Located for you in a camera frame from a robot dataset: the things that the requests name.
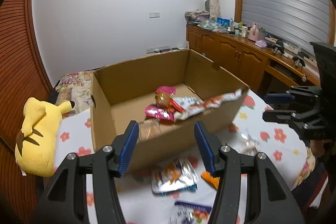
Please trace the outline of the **brown cookie packet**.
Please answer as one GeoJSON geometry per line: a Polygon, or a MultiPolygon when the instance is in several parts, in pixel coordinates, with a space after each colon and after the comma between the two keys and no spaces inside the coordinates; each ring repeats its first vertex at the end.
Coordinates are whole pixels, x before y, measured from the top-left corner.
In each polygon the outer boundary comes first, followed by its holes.
{"type": "Polygon", "coordinates": [[[147,119],[139,123],[138,141],[147,141],[161,135],[161,129],[158,119],[147,119]]]}

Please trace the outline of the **silver red snack packet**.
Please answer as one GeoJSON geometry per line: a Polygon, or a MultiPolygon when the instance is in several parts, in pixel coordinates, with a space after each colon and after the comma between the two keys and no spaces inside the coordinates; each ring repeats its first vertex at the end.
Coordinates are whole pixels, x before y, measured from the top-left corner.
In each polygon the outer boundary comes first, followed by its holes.
{"type": "Polygon", "coordinates": [[[242,90],[221,94],[205,101],[195,97],[174,97],[170,100],[175,109],[174,119],[184,121],[192,116],[203,113],[207,109],[219,108],[224,102],[231,102],[242,96],[242,90]]]}

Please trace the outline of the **pink chicken snack packet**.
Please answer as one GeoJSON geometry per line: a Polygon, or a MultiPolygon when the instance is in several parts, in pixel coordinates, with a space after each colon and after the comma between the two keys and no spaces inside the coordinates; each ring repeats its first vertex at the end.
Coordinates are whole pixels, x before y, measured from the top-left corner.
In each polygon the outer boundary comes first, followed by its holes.
{"type": "Polygon", "coordinates": [[[146,107],[145,115],[163,121],[174,121],[175,108],[171,104],[176,93],[173,86],[161,86],[155,91],[155,103],[146,107]]]}

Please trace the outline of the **wooden cabinet desk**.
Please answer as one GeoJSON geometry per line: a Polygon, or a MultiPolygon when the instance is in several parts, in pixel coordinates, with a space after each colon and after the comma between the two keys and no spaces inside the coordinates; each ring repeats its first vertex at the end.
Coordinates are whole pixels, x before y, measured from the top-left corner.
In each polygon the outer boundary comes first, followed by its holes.
{"type": "Polygon", "coordinates": [[[240,78],[260,97],[283,93],[291,86],[320,85],[319,77],[305,67],[295,67],[292,59],[261,49],[247,38],[187,25],[186,41],[192,50],[240,78]]]}

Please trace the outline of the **orange clear snack packet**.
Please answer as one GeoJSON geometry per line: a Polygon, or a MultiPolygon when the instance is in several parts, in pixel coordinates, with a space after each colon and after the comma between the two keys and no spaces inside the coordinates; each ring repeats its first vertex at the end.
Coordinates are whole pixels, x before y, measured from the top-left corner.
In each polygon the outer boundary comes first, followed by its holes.
{"type": "Polygon", "coordinates": [[[220,178],[211,176],[207,171],[201,173],[201,178],[214,189],[218,190],[220,178]]]}

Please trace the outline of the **silver orange snack packet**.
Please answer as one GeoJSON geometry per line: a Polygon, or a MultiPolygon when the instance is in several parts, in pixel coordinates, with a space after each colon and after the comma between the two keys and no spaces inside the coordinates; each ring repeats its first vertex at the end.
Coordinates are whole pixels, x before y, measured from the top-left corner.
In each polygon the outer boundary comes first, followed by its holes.
{"type": "Polygon", "coordinates": [[[165,168],[154,169],[151,173],[151,189],[155,195],[196,191],[198,181],[198,175],[189,159],[176,159],[165,168]]]}

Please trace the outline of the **brown cardboard box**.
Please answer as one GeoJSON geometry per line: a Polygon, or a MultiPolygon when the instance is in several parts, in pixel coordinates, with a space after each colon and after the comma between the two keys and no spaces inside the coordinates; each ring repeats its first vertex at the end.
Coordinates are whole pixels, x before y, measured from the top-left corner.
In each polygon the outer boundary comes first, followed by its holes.
{"type": "Polygon", "coordinates": [[[91,133],[95,151],[112,144],[131,121],[139,138],[131,156],[134,171],[195,144],[194,124],[209,132],[229,125],[248,85],[193,50],[124,61],[92,76],[91,133]]]}

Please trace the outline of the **pink bottle on desk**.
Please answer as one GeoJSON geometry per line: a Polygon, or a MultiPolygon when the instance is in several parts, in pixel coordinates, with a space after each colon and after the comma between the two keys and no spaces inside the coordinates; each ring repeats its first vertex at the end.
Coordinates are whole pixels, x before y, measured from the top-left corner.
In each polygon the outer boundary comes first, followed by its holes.
{"type": "Polygon", "coordinates": [[[248,39],[250,39],[253,42],[258,41],[259,29],[257,23],[252,24],[252,27],[249,29],[248,39]]]}

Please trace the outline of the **blue white snack packet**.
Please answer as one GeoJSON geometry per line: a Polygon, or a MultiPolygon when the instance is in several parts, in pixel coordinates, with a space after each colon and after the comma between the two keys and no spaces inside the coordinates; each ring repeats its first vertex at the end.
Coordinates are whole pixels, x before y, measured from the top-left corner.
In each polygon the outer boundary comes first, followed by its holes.
{"type": "Polygon", "coordinates": [[[207,224],[211,211],[211,206],[185,201],[175,201],[169,223],[207,224]]]}

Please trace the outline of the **floral quilt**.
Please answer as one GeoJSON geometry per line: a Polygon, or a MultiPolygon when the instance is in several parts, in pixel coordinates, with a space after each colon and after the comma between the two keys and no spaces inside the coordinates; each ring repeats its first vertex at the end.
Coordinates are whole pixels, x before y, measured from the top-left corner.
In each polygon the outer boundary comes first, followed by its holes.
{"type": "Polygon", "coordinates": [[[75,103],[72,110],[64,114],[64,118],[77,115],[89,109],[92,105],[91,80],[93,71],[82,71],[64,75],[56,85],[58,93],[55,104],[60,105],[65,101],[75,103]]]}

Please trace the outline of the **yellow pikachu plush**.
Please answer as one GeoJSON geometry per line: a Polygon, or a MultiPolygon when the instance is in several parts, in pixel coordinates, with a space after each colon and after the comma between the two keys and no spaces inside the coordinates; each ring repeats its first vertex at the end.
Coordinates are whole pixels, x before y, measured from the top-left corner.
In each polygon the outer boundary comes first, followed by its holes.
{"type": "Polygon", "coordinates": [[[58,128],[63,115],[74,106],[73,101],[65,101],[58,106],[34,97],[26,101],[22,128],[15,144],[15,162],[24,173],[53,176],[58,128]]]}

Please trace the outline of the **wooden slatted wardrobe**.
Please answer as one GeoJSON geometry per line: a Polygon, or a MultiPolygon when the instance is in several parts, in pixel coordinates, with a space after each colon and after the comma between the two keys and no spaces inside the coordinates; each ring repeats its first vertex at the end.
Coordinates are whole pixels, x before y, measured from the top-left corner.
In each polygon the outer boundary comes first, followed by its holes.
{"type": "Polygon", "coordinates": [[[1,223],[29,223],[37,203],[37,178],[15,162],[17,133],[27,99],[52,90],[33,26],[31,0],[1,4],[1,223]]]}

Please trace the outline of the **white wall switch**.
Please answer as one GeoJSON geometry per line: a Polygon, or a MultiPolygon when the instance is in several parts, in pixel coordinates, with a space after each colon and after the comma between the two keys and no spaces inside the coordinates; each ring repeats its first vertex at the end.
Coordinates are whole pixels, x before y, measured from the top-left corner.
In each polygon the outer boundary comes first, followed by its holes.
{"type": "Polygon", "coordinates": [[[150,12],[149,13],[149,18],[160,18],[160,13],[159,12],[150,12]]]}

